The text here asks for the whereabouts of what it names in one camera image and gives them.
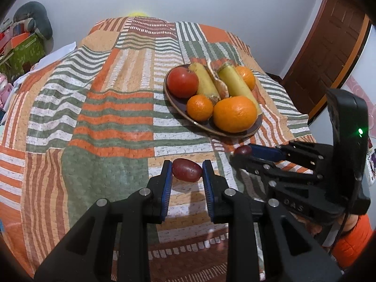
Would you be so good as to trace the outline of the orange sleeve forearm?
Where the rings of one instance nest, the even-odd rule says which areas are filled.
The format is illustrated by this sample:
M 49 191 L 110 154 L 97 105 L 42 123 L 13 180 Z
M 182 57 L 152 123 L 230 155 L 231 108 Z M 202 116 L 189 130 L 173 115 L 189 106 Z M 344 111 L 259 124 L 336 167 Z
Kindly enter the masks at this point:
M 368 244 L 373 229 L 368 215 L 349 215 L 332 255 L 341 269 L 349 268 Z

